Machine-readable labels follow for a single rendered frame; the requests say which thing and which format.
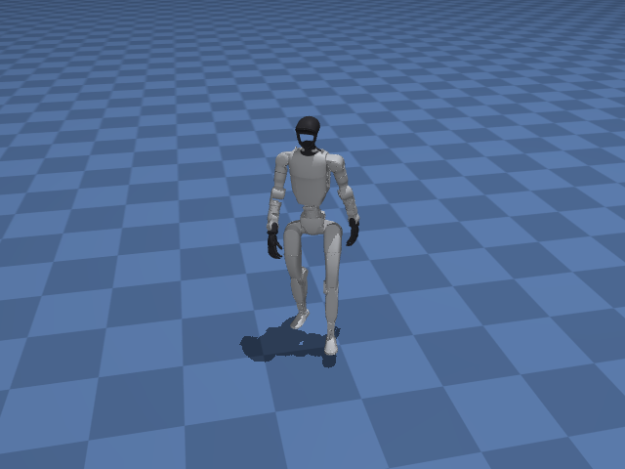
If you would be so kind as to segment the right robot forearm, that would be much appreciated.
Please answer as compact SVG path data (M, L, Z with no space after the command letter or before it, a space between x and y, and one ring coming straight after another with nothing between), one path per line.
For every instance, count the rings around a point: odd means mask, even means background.
M280 207L281 207L281 202L278 202L278 200L272 199L273 188L271 189L270 208L269 208L269 213L268 213L268 223L267 223L267 230L268 231L271 231L272 223L277 223L278 224L279 210L280 210ZM279 225L278 225L278 227L279 227Z

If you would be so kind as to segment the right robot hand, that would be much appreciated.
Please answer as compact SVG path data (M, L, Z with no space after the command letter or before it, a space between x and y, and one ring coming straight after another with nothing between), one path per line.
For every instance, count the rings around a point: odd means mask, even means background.
M269 234L269 238L268 238L269 255L272 258L274 258L274 259L280 259L280 257L282 257L282 255L279 255L279 253L277 252L277 249L276 249L276 246L278 246L282 250L282 247L278 243L277 237L276 237L276 234L278 234L278 224L277 223L272 223L271 231L268 231L268 234Z

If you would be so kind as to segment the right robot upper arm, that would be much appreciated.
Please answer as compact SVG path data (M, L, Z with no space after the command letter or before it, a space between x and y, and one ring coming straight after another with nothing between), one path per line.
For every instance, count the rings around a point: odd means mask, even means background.
M291 152L292 151L284 151L275 159L274 188L272 198L283 199L285 197L286 189L283 186L286 180L288 159Z

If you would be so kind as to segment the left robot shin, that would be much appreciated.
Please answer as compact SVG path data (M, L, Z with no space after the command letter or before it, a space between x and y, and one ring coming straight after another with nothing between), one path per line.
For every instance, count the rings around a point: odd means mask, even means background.
M327 339L329 335L332 335L334 339L335 321L338 314L338 288L329 288L328 293L325 295L325 316L327 320Z

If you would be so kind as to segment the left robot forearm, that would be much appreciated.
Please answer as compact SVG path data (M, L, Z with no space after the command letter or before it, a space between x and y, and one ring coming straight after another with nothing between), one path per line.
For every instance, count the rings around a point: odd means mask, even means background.
M359 215L357 214L357 208L356 208L356 205L355 205L354 193L353 193L353 190L352 190L351 187L350 187L350 190L352 192L353 197L350 197L348 199L343 200L343 203L344 203L344 205L346 207L346 211L347 211L347 215L348 215L348 221L351 218L354 218L355 219L355 223L357 223L359 221Z

